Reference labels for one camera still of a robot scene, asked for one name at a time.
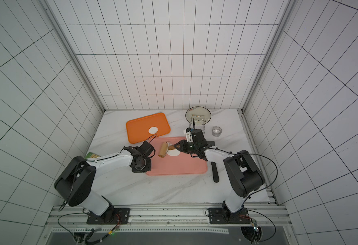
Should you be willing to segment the wooden rolling pin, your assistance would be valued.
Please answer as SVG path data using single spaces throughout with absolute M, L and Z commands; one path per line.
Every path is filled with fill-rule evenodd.
M 169 151 L 175 150 L 176 148 L 169 142 L 163 142 L 159 151 L 158 156 L 164 158 Z

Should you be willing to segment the pink plastic tray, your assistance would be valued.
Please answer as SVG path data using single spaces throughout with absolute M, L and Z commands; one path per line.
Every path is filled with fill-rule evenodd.
M 208 170 L 207 162 L 198 157 L 192 158 L 189 154 L 182 152 L 178 152 L 174 156 L 166 154 L 163 158 L 159 157 L 163 143 L 174 145 L 182 139 L 186 138 L 182 136 L 154 139 L 151 145 L 155 148 L 156 154 L 151 159 L 151 170 L 146 174 L 149 176 L 205 174 Z

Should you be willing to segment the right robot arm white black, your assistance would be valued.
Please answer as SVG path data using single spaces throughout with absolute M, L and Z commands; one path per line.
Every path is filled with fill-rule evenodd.
M 246 150 L 237 153 L 222 150 L 215 146 L 214 141 L 207 141 L 201 129 L 187 128 L 184 132 L 186 139 L 180 140 L 173 147 L 191 157 L 225 167 L 232 191 L 223 202 L 222 209 L 227 217 L 238 215 L 245 199 L 265 184 L 264 175 L 251 153 Z

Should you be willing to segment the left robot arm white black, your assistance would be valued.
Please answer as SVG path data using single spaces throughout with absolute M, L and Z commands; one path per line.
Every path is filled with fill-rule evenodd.
M 133 173 L 151 170 L 151 159 L 156 150 L 147 141 L 139 147 L 123 147 L 118 153 L 97 157 L 73 158 L 54 183 L 55 190 L 71 207 L 81 206 L 97 216 L 104 216 L 113 205 L 92 190 L 95 179 L 122 167 Z

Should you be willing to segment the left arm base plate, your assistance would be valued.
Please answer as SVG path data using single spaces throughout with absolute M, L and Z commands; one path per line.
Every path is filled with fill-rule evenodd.
M 130 208 L 109 207 L 101 216 L 90 212 L 87 225 L 126 225 L 130 217 Z

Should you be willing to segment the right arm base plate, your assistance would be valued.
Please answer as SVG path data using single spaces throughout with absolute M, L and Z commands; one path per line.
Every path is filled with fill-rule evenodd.
M 246 208 L 242 208 L 234 213 L 231 213 L 227 208 L 208 208 L 206 215 L 209 218 L 209 223 L 213 225 L 251 223 L 251 218 Z

